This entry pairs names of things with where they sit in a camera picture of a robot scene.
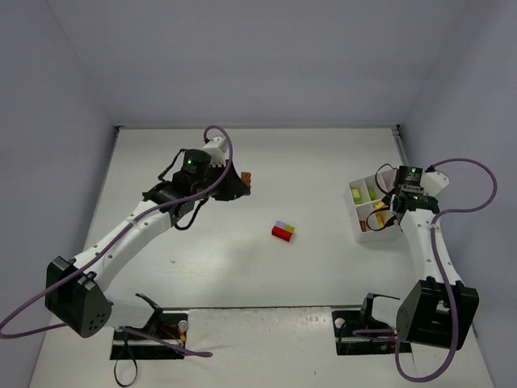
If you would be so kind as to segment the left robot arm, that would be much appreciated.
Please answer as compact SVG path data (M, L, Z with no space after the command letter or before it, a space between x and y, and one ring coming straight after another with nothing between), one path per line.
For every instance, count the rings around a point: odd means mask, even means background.
M123 267L153 239L175 228L209 199L236 200L248 187L233 166L233 151L220 147L181 150L183 164L164 174L136 208L93 247L72 259L56 257L47 267L44 303L66 326L89 338L112 323L114 303L105 292Z

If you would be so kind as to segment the brown plate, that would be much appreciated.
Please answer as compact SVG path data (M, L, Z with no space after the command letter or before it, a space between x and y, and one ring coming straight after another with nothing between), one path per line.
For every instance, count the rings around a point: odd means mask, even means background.
M246 185L247 189L251 190L252 174L249 171L243 171L241 173L241 180Z

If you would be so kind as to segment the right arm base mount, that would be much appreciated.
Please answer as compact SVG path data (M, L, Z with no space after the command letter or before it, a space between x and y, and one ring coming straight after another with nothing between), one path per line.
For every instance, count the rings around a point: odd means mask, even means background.
M332 310L337 355L394 354L400 305L399 297L368 293L361 306Z

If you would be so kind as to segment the light green lego brick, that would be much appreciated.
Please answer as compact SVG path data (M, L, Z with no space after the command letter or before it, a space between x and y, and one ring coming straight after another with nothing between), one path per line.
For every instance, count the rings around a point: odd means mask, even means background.
M360 190L358 188L352 188L351 189L351 197L352 197L353 202L356 205L360 205L360 204L363 203L361 192L360 192Z

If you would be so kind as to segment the dark green lego brick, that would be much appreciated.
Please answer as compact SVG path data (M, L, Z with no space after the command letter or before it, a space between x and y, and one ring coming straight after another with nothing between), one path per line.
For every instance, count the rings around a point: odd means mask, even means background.
M368 195L370 200L375 200L377 198L376 192L372 188L368 189Z

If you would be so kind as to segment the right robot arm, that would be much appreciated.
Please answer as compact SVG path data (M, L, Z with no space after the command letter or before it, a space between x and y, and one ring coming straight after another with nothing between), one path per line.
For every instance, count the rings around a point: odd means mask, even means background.
M358 222L365 234L386 234L400 230L409 244L416 284L397 308L393 323L373 316L375 294L361 307L361 323L373 335L387 330L406 343L461 350L479 306L474 288L464 285L452 265L441 234L436 195L449 180L438 172L401 166L393 182L382 173L373 176L384 197L369 210L358 207Z

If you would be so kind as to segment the red long lego brick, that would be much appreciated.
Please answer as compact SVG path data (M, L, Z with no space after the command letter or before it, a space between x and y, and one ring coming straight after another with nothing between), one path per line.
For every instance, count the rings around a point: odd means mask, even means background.
M289 243L292 239L292 236L294 235L294 233L289 233L288 231L286 231L285 227L282 229L282 228L279 228L277 226L274 226L271 230L271 234L274 236L274 237L277 237L279 239L282 239L283 241Z

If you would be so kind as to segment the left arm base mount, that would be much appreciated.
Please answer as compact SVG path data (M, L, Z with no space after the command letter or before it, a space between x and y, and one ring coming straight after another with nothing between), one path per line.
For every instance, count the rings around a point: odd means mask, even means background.
M168 311L143 293L137 293L136 296L150 305L153 313L142 328L135 328L135 331L144 333L145 336L125 330L115 331L113 335L110 359L115 362L113 375L118 387L131 387L137 381L138 361L172 361L185 358L182 352L156 342L150 337L172 344L176 348L185 348L189 328L188 312L186 310ZM118 376L120 361L130 361L134 367L134 376L130 382L122 382Z

